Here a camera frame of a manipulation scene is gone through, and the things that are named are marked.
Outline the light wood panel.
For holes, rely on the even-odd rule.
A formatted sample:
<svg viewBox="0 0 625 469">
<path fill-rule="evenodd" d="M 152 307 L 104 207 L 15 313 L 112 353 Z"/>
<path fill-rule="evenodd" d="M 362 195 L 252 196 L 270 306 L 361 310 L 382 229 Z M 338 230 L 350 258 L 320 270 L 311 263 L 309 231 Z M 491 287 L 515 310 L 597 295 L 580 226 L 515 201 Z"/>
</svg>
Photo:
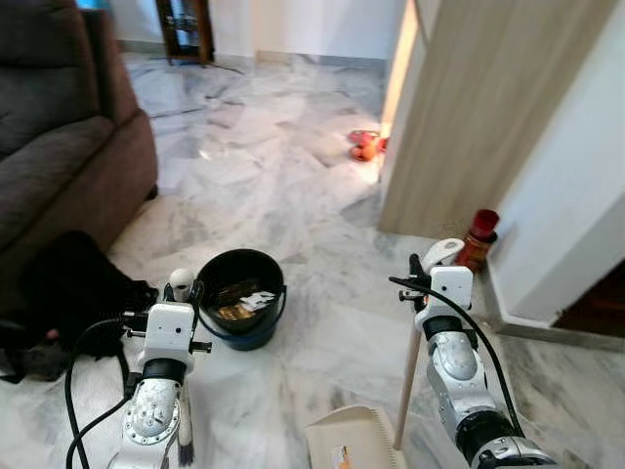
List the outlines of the light wood panel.
<svg viewBox="0 0 625 469">
<path fill-rule="evenodd" d="M 410 0 L 379 231 L 453 237 L 531 159 L 621 0 Z"/>
</svg>

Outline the brown fabric sofa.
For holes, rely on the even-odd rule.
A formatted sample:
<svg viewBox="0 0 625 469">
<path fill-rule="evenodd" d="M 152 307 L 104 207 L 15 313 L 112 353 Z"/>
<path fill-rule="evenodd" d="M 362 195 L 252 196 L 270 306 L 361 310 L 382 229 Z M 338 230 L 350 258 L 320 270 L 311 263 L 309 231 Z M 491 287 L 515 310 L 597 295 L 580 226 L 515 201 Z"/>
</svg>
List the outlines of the brown fabric sofa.
<svg viewBox="0 0 625 469">
<path fill-rule="evenodd" d="M 113 245 L 157 191 L 150 116 L 102 9 L 0 0 L 0 317 L 23 268 L 66 232 Z"/>
</svg>

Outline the red spray can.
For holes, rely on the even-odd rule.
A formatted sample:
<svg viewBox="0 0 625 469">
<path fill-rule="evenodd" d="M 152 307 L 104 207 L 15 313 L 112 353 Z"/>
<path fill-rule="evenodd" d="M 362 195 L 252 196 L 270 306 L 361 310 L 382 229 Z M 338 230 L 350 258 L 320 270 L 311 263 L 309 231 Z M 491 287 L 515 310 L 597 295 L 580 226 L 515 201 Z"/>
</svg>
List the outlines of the red spray can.
<svg viewBox="0 0 625 469">
<path fill-rule="evenodd" d="M 472 226 L 463 237 L 464 247 L 456 255 L 454 264 L 465 267 L 474 273 L 481 272 L 485 265 L 486 255 L 497 240 L 495 229 L 500 216 L 494 210 L 478 210 L 472 220 Z"/>
</svg>

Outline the cream dustpan with long handle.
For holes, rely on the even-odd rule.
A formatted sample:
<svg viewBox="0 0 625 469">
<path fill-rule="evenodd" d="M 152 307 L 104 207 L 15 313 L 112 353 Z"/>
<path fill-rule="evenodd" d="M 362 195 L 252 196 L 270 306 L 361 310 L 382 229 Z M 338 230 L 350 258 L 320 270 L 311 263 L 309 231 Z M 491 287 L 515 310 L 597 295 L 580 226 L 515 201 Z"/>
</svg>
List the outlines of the cream dustpan with long handle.
<svg viewBox="0 0 625 469">
<path fill-rule="evenodd" d="M 434 242 L 425 255 L 420 255 L 428 278 L 429 269 L 450 265 L 463 247 L 460 238 L 442 238 Z M 409 388 L 403 395 L 407 397 L 410 397 L 421 336 L 423 331 L 416 325 L 405 366 Z M 378 407 L 340 407 L 305 428 L 310 469 L 409 469 L 402 450 L 395 447 L 400 439 L 394 432 L 392 420 Z"/>
</svg>

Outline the red plastic item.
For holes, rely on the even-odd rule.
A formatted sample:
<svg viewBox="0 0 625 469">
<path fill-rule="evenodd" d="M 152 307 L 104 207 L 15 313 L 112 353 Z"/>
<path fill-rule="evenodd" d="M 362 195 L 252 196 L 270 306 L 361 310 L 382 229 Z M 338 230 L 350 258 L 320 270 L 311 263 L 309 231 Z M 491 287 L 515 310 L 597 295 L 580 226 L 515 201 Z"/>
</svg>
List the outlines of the red plastic item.
<svg viewBox="0 0 625 469">
<path fill-rule="evenodd" d="M 353 144 L 350 156 L 353 160 L 370 162 L 387 152 L 389 139 L 381 137 L 379 131 L 355 130 L 348 134 L 349 143 Z"/>
</svg>

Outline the black bucket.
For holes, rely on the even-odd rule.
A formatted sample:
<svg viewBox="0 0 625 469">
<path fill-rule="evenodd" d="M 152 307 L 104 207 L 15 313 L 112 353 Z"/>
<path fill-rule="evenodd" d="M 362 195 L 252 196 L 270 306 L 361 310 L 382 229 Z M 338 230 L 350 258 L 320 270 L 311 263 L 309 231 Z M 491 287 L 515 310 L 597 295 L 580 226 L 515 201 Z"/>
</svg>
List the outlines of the black bucket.
<svg viewBox="0 0 625 469">
<path fill-rule="evenodd" d="M 235 350 L 260 349 L 269 343 L 287 300 L 284 273 L 271 256 L 247 247 L 225 251 L 205 264 L 196 280 L 201 291 L 193 305 L 211 335 Z M 254 293 L 268 293 L 272 298 L 244 318 L 223 316 L 223 308 L 236 307 Z"/>
</svg>

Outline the black bag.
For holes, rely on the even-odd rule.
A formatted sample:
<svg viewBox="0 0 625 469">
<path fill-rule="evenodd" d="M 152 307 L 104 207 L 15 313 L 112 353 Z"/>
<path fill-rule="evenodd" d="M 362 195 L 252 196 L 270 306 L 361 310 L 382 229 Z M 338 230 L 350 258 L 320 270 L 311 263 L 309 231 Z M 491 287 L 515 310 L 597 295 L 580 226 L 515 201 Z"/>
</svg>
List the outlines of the black bag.
<svg viewBox="0 0 625 469">
<path fill-rule="evenodd" d="M 122 326 L 95 322 L 151 307 L 157 289 L 125 276 L 82 232 L 54 238 L 19 272 L 21 307 L 0 316 L 0 381 L 55 381 L 77 350 L 82 357 L 120 357 Z"/>
</svg>

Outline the small dark wood cabinet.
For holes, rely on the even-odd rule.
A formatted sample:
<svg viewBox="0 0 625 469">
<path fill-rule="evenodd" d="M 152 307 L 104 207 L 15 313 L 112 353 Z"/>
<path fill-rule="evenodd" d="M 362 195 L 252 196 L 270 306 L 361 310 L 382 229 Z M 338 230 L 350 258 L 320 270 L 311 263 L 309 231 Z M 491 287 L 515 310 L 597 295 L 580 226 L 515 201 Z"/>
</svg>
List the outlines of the small dark wood cabinet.
<svg viewBox="0 0 625 469">
<path fill-rule="evenodd" d="M 166 63 L 214 63 L 213 23 L 207 0 L 153 0 Z"/>
</svg>

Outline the white paper scrap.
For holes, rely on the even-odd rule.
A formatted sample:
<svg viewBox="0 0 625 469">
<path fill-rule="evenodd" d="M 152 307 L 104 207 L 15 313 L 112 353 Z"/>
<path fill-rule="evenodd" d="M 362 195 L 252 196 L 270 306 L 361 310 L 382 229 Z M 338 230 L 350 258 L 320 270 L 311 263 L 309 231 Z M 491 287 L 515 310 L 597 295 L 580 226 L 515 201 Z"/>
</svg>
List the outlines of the white paper scrap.
<svg viewBox="0 0 625 469">
<path fill-rule="evenodd" d="M 255 291 L 255 293 L 251 293 L 247 296 L 241 296 L 238 299 L 237 307 L 238 309 L 245 310 L 245 312 L 249 314 L 254 314 L 258 312 L 258 310 L 263 310 L 268 306 L 268 304 L 272 303 L 272 300 L 275 299 L 275 295 L 272 293 L 268 293 L 267 291 Z"/>
</svg>

